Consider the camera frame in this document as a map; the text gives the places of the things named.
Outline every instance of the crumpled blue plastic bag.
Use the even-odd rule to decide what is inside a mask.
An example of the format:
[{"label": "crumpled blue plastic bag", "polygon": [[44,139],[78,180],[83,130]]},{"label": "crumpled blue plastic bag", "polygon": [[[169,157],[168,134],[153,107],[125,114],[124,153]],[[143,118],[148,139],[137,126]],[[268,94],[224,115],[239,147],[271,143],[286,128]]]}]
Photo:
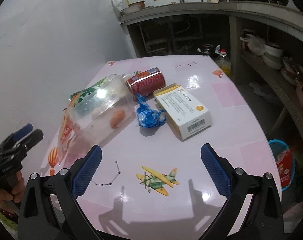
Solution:
[{"label": "crumpled blue plastic bag", "polygon": [[137,108],[138,123],[141,127],[152,128],[159,127],[166,123],[166,113],[164,110],[150,109],[146,102],[146,99],[136,94],[136,98],[139,103]]}]

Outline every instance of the yellow and white box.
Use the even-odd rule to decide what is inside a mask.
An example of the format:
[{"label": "yellow and white box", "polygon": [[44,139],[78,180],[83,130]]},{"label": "yellow and white box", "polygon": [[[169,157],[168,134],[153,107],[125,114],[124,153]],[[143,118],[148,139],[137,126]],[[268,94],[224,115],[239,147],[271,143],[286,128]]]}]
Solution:
[{"label": "yellow and white box", "polygon": [[210,111],[176,83],[156,90],[154,97],[183,140],[212,125]]}]

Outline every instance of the pink tabletop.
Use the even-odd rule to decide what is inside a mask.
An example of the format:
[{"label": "pink tabletop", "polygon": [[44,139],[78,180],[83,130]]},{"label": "pink tabletop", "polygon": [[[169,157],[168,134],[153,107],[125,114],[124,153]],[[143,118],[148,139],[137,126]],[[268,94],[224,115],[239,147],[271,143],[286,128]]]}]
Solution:
[{"label": "pink tabletop", "polygon": [[[102,161],[85,194],[77,199],[92,225],[100,231],[133,240],[198,239],[226,201],[219,195],[201,161],[200,149],[210,143],[220,157],[247,174],[270,172],[280,197],[281,182],[272,152],[261,126],[235,85],[213,71],[218,66],[210,57],[162,56],[106,64],[93,78],[93,85],[110,74],[123,74],[158,67],[166,84],[186,88],[211,112],[213,125],[179,140],[168,124],[145,129],[133,120],[102,148]],[[156,109],[153,99],[148,101]],[[41,175],[48,175],[48,154],[57,145],[58,132],[43,161]],[[142,166],[161,174],[177,169],[178,185],[164,185],[168,196],[140,184],[136,174]],[[56,172],[63,166],[56,167]],[[237,232],[247,213],[248,195],[230,234]]]}]

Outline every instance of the yellow and green airplane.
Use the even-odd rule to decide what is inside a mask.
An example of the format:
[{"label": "yellow and green airplane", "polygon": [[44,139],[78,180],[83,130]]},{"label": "yellow and green airplane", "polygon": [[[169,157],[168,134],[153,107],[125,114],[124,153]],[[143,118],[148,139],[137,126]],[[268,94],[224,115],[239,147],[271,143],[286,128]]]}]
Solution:
[{"label": "yellow and green airplane", "polygon": [[157,192],[165,196],[168,196],[169,194],[167,190],[164,189],[163,185],[166,184],[170,187],[174,187],[173,184],[176,185],[179,184],[175,179],[177,169],[173,169],[169,175],[166,175],[166,174],[160,174],[159,172],[145,166],[142,166],[142,168],[145,171],[149,172],[150,175],[146,175],[145,172],[144,175],[136,174],[136,177],[141,181],[140,184],[144,185],[145,188],[147,187],[149,193],[151,192],[149,188],[152,188]]}]

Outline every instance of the hand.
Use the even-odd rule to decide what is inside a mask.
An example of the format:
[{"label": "hand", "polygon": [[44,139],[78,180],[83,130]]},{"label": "hand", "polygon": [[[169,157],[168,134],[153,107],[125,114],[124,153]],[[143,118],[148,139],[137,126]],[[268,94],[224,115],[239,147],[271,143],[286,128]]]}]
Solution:
[{"label": "hand", "polygon": [[0,188],[0,208],[12,214],[15,213],[15,211],[8,206],[7,201],[13,200],[15,203],[21,202],[26,188],[25,180],[21,175],[21,171],[18,171],[16,176],[18,183],[11,191],[11,194]]}]

